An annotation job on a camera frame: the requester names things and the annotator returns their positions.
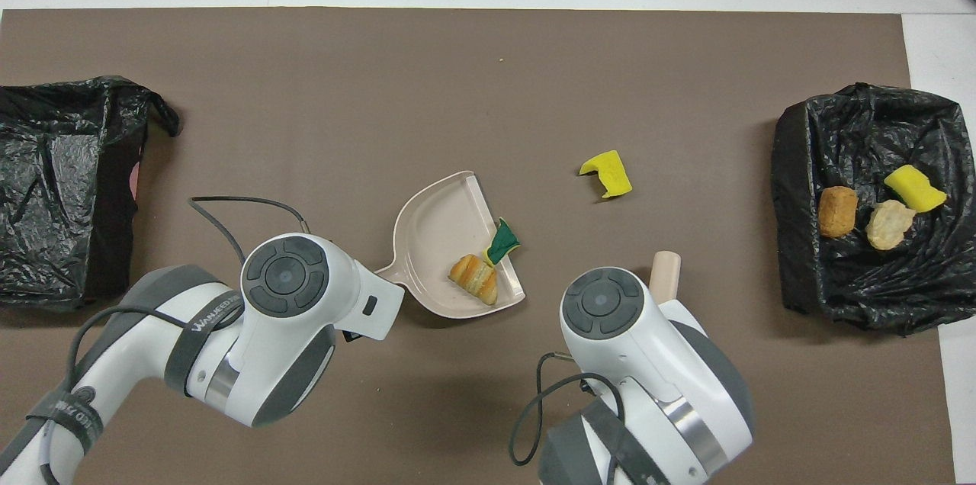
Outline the beige plastic dustpan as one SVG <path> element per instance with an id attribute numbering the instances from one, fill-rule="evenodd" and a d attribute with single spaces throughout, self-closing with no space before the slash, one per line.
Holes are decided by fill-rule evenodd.
<path id="1" fill-rule="evenodd" d="M 468 253 L 479 255 L 497 232 L 479 180 L 461 170 L 412 196 L 393 227 L 393 262 L 377 270 L 400 284 L 433 314 L 454 320 L 473 319 L 515 307 L 526 293 L 509 257 L 495 269 L 498 297 L 485 304 L 448 277 L 450 268 Z"/>

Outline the yellow sponge green backing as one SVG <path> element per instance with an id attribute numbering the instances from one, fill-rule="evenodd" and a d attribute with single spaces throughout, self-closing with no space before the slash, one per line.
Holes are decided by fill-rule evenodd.
<path id="1" fill-rule="evenodd" d="M 883 182 L 907 207 L 917 213 L 929 213 L 948 200 L 947 193 L 934 187 L 923 172 L 910 164 L 893 170 Z"/>

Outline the pale bread chunk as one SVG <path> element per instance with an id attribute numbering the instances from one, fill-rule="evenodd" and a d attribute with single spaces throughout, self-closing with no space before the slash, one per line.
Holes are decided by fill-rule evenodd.
<path id="1" fill-rule="evenodd" d="M 865 228 L 869 245 L 878 251 L 891 251 L 901 244 L 912 228 L 917 212 L 902 201 L 887 200 L 876 204 Z"/>

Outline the brown table mat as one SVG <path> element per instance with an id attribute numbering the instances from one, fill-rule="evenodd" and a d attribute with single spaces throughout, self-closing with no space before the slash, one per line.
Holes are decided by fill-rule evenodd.
<path id="1" fill-rule="evenodd" d="M 132 276 L 184 263 L 235 283 L 186 200 L 295 207 L 370 268 L 418 190 L 473 170 L 526 298 L 446 320 L 406 297 L 383 342 L 339 343 L 289 418 L 247 429 L 137 385 L 78 485 L 535 485 L 510 427 L 558 302 L 601 265 L 682 256 L 679 299 L 738 367 L 756 442 L 720 485 L 955 480 L 938 333 L 864 332 L 781 302 L 770 149 L 785 108 L 910 85 L 902 21 L 874 14 L 212 8 L 6 10 L 0 85 L 119 75 L 182 119 L 151 130 Z M 615 199 L 586 159 L 617 150 Z"/>

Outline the striped croissant bread piece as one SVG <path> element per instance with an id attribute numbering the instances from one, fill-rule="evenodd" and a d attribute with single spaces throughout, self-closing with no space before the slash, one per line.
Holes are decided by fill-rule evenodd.
<path id="1" fill-rule="evenodd" d="M 468 294 L 489 307 L 496 304 L 498 298 L 497 273 L 494 267 L 473 253 L 461 257 L 451 267 L 449 279 Z"/>

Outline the brown bread roll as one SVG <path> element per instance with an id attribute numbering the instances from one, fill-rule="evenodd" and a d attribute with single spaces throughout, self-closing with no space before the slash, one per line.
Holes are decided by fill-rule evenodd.
<path id="1" fill-rule="evenodd" d="M 818 224 L 820 235 L 836 239 L 851 233 L 856 226 L 859 197 L 846 186 L 833 186 L 820 193 Z"/>

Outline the black bag bin pink spot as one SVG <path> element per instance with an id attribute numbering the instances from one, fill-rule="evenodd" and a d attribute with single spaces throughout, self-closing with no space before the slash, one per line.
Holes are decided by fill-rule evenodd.
<path id="1" fill-rule="evenodd" d="M 122 76 L 0 86 L 0 308 L 73 311 L 128 290 L 151 123 L 181 132 Z"/>

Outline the black bag lined bin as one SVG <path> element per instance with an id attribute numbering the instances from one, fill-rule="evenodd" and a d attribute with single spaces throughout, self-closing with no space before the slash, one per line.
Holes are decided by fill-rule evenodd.
<path id="1" fill-rule="evenodd" d="M 910 164 L 948 200 L 917 214 L 891 251 L 869 245 L 883 182 Z M 820 193 L 856 191 L 854 230 L 820 235 Z M 976 315 L 976 162 L 961 105 L 923 90 L 855 83 L 789 107 L 771 155 L 785 308 L 906 336 Z"/>

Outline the small green yellow sponge piece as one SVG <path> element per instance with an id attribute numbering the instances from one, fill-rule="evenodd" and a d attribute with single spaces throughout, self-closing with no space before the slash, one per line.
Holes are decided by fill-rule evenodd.
<path id="1" fill-rule="evenodd" d="M 505 218 L 499 217 L 496 232 L 491 239 L 490 245 L 484 249 L 483 260 L 488 266 L 494 268 L 510 252 L 515 251 L 521 245 L 522 242 L 517 238 L 515 231 L 510 228 L 508 221 Z"/>

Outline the beige brush black bristles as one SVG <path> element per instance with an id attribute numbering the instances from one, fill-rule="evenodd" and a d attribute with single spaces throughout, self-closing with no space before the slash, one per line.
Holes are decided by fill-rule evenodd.
<path id="1" fill-rule="evenodd" d="M 659 251 L 654 255 L 648 281 L 649 292 L 656 304 L 665 304 L 677 298 L 681 271 L 681 257 L 672 251 Z"/>

